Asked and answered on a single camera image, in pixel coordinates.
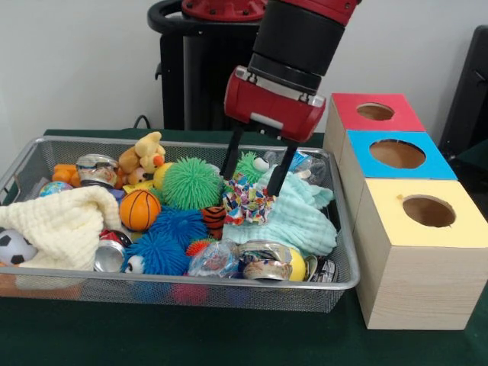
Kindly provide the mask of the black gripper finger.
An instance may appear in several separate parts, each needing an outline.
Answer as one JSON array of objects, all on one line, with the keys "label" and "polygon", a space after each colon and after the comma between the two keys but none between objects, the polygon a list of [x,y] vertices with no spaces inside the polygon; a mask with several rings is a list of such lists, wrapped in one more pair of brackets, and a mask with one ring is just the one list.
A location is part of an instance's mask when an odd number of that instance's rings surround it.
[{"label": "black gripper finger", "polygon": [[233,135],[227,147],[226,156],[223,161],[220,175],[225,180],[230,180],[236,170],[237,162],[239,159],[239,143],[244,132],[244,126],[237,124],[234,128]]},{"label": "black gripper finger", "polygon": [[276,166],[268,181],[267,192],[268,196],[278,196],[281,187],[287,176],[288,169],[292,163],[295,152],[297,151],[298,143],[294,141],[287,141],[287,149],[281,160],[281,164]]}]

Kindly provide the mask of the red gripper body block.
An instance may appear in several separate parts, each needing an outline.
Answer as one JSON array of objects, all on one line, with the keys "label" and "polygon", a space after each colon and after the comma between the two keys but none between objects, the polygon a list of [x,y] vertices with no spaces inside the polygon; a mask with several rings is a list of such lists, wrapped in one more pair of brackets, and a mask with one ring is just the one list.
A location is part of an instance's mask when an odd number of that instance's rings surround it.
[{"label": "red gripper body block", "polygon": [[284,140],[304,143],[312,136],[326,107],[321,95],[309,95],[268,80],[244,66],[232,72],[224,98],[225,114]]}]

